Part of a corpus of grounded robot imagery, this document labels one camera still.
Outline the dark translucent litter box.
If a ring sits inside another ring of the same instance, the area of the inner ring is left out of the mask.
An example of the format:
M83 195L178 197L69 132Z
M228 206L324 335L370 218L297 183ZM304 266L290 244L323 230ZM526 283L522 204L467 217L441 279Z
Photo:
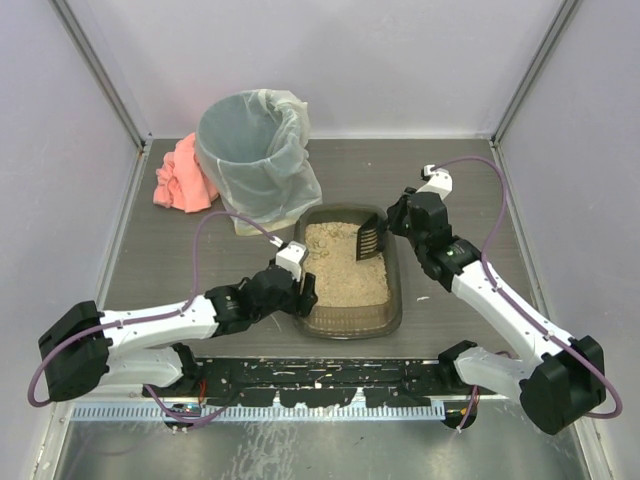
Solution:
M344 222L360 227L374 213L385 217L383 210L375 206L342 203L312 207L296 223L294 240L305 245L305 228L309 224ZM317 301L311 314L297 321L299 329L310 336L332 339L375 338L396 330L402 321L402 289L395 239L389 233L386 234L386 247L380 254L387 268L390 293L384 304L329 308L318 306Z

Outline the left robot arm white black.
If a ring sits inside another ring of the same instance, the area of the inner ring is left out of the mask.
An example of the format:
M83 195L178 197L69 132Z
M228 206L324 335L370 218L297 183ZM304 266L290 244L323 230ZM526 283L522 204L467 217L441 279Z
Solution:
M270 265L184 304L101 311L94 301L79 302L40 337L34 377L45 379L52 402L107 385L190 387L199 373L185 341L241 333L276 312L306 317L318 301L315 283L312 273L296 278Z

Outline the black slotted litter scoop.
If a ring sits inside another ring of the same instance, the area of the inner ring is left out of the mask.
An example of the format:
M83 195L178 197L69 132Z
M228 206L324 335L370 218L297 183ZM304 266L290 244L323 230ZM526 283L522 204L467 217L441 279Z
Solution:
M378 213L372 214L357 230L357 262L369 260L382 253L386 247L387 220Z

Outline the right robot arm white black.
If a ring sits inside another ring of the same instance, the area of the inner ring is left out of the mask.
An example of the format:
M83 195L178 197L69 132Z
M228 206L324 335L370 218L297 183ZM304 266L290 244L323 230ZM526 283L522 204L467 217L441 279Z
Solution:
M462 341L438 357L445 382L519 403L549 435L605 401L600 344L557 327L506 285L472 243L453 234L438 194L408 187L387 216L390 232L409 241L422 271L478 312L516 355L509 359Z

